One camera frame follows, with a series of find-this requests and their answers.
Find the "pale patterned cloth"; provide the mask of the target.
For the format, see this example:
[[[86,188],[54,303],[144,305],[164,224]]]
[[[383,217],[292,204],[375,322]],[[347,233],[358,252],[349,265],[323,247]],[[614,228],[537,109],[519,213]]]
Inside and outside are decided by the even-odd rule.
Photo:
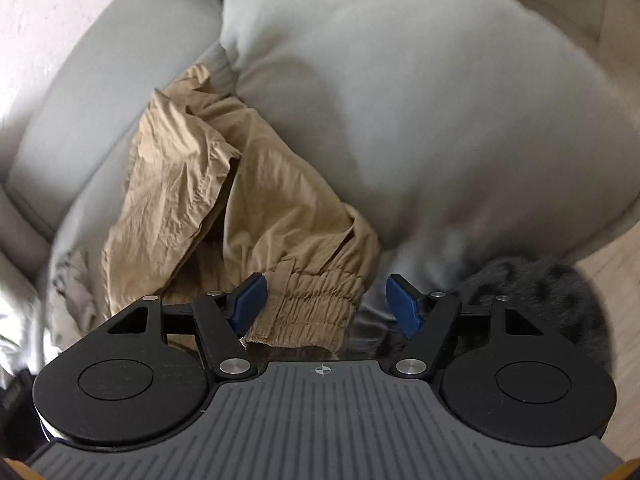
[[[87,335],[98,309],[83,252],[68,252],[40,296],[6,257],[1,258],[1,376],[37,374]]]

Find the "large grey cushion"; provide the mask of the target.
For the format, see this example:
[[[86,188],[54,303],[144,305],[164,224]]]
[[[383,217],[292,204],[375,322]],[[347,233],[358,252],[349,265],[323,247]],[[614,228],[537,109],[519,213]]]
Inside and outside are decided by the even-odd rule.
[[[516,0],[224,0],[235,91],[363,214],[384,272],[578,260],[639,219],[639,133]]]

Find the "light grey sofa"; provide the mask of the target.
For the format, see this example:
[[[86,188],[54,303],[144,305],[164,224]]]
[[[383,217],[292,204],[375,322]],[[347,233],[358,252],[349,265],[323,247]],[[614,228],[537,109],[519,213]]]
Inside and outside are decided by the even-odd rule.
[[[52,238],[53,255],[81,247],[100,264],[122,209],[131,139],[154,91],[203,64],[238,96],[220,41],[223,13],[220,0],[113,0],[66,58],[6,182],[18,210]]]

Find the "tan khaki trousers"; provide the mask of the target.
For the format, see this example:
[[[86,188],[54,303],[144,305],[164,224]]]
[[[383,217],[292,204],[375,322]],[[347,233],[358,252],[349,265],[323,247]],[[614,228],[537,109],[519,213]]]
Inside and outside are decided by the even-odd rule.
[[[201,65],[153,92],[102,249],[112,313],[143,296],[188,302],[264,276],[258,346],[336,356],[381,246],[375,229],[256,110]]]

